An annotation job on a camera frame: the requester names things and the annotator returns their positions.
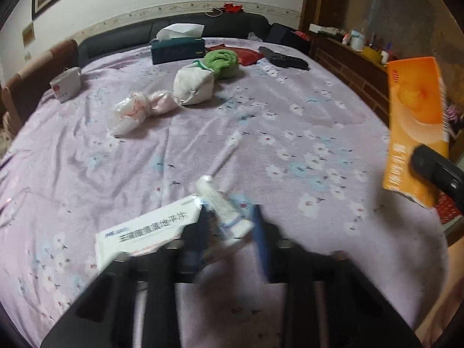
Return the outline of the white ointment tube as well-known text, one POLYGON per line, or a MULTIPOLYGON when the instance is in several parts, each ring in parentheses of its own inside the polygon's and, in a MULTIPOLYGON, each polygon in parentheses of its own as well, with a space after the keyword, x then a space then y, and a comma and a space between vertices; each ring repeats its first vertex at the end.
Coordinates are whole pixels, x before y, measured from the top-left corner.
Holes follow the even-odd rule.
POLYGON ((211 176, 200 177, 195 189, 201 200, 215 213, 217 230, 223 240, 240 240, 253 230, 254 224, 214 187, 211 176))

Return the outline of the orange paper box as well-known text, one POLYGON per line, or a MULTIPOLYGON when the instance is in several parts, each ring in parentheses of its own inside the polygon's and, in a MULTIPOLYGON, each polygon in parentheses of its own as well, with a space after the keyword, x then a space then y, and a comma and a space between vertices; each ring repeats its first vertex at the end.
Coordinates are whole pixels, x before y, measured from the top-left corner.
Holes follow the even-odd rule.
POLYGON ((387 64, 389 81, 389 155, 385 190, 432 208, 438 191, 411 169, 413 151, 427 145, 448 157, 446 89, 434 57, 414 57, 387 64))

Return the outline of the white medicine box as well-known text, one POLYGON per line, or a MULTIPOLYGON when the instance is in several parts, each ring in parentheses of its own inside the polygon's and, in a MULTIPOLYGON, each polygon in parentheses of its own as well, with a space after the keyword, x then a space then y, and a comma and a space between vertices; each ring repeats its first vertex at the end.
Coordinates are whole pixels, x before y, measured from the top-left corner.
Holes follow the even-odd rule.
POLYGON ((144 255, 177 239, 186 225, 197 221, 200 210, 201 199, 196 195, 189 195, 97 233, 97 269, 102 271, 118 253, 144 255))

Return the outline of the red plastic mesh basket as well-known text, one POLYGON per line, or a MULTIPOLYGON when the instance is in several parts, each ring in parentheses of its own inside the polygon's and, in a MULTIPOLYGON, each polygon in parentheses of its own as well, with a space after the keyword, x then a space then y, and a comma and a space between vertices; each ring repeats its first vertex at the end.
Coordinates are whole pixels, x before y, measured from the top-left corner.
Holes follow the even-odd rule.
POLYGON ((438 197, 436 210, 442 225, 446 225, 447 223, 454 221, 456 218, 463 216, 463 214, 457 209, 457 206, 451 197, 447 196, 443 192, 440 192, 438 197))

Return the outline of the wooden cabinet shelf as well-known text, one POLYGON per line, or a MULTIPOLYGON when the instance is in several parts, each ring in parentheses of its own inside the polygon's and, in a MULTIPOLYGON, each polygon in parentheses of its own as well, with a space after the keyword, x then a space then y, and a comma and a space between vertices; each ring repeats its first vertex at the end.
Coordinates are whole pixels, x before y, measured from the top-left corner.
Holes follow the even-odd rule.
POLYGON ((334 39, 313 32, 308 35, 310 58, 352 89, 389 126, 389 84, 385 68, 334 39))

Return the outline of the purple floral tablecloth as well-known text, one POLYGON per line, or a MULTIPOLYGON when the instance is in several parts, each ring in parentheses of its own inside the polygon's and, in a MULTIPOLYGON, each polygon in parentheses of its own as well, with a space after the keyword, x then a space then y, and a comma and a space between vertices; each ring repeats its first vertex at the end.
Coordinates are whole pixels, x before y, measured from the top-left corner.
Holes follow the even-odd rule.
POLYGON ((204 175, 307 249, 345 252, 417 328, 444 285, 447 243, 435 211, 383 189, 388 127, 322 66, 260 61, 208 103, 109 134, 114 104, 169 90, 178 70, 147 48, 88 64, 81 94, 45 92, 1 161, 1 304, 26 341, 38 347, 96 276, 99 232, 204 175))

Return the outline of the yellow container on shelf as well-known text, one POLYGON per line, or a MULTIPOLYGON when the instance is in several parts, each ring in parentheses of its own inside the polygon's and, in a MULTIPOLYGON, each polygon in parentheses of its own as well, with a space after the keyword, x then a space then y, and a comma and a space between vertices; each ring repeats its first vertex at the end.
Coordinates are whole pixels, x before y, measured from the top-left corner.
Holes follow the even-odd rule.
POLYGON ((362 49, 361 55, 363 55, 365 58, 369 59, 370 61, 372 61, 375 64, 381 64, 382 55, 381 55, 381 51, 379 51, 379 50, 376 50, 376 49, 374 49, 372 47, 369 47, 369 46, 365 46, 362 49))

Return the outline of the crumpled pink white plastic bag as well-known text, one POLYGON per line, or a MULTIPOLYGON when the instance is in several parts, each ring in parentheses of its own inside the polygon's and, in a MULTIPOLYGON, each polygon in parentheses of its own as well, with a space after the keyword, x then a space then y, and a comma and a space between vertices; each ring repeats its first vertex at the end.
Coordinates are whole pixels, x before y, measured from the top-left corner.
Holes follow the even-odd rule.
POLYGON ((167 90, 153 93, 133 92, 110 109, 108 132, 114 137, 126 136, 148 118, 166 114, 177 107, 177 99, 167 90))

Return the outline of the green knitted cloth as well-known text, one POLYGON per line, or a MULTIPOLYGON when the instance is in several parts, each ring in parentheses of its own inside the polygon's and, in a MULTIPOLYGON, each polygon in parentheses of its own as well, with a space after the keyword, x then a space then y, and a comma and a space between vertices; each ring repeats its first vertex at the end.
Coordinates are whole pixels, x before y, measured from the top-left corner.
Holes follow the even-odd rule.
POLYGON ((212 70, 216 79, 231 79, 236 76, 240 62, 232 50, 213 50, 205 54, 203 64, 212 70))

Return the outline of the black toy gun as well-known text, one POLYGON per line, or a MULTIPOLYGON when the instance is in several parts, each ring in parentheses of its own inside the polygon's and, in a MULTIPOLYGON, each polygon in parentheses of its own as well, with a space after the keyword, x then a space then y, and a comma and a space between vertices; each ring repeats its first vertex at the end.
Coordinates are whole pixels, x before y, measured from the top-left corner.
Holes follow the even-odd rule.
POLYGON ((265 46, 260 46, 258 51, 273 65, 280 68, 295 68, 308 71, 310 69, 307 61, 299 57, 291 57, 282 53, 276 53, 265 46))

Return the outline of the red flat pouch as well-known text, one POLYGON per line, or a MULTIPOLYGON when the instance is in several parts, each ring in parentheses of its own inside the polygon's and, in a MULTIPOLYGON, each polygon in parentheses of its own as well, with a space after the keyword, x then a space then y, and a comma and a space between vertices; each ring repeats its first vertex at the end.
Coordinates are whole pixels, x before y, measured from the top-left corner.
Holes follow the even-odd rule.
POLYGON ((231 47, 224 44, 210 46, 206 48, 207 52, 214 50, 230 50, 237 54, 240 65, 250 66, 256 64, 259 60, 264 58, 264 55, 260 52, 254 50, 241 48, 241 47, 231 47))

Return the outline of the green tissue box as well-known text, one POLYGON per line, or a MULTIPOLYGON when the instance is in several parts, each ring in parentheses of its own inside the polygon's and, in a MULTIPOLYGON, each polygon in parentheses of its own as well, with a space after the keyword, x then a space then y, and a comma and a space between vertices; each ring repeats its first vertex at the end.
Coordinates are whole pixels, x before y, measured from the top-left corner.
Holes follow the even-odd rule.
POLYGON ((173 23, 149 42, 153 64, 202 58, 205 53, 203 24, 173 23))

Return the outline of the white ceramic mug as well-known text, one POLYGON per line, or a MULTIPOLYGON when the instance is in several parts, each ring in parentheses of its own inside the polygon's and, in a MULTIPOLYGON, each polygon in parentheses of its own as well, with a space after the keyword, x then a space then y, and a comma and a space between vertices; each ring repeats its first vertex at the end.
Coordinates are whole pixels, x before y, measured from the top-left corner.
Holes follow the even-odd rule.
POLYGON ((61 103, 75 97, 81 87, 81 68, 79 67, 65 69, 64 72, 50 81, 50 88, 55 98, 61 103))

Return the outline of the red decoration on sofa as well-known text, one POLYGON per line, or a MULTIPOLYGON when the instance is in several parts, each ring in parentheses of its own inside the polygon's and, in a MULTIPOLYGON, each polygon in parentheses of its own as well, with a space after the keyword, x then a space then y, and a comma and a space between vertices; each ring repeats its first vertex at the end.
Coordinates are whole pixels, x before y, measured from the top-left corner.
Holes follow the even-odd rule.
POLYGON ((243 12, 242 5, 235 5, 233 3, 225 3, 220 10, 226 14, 239 14, 243 12))

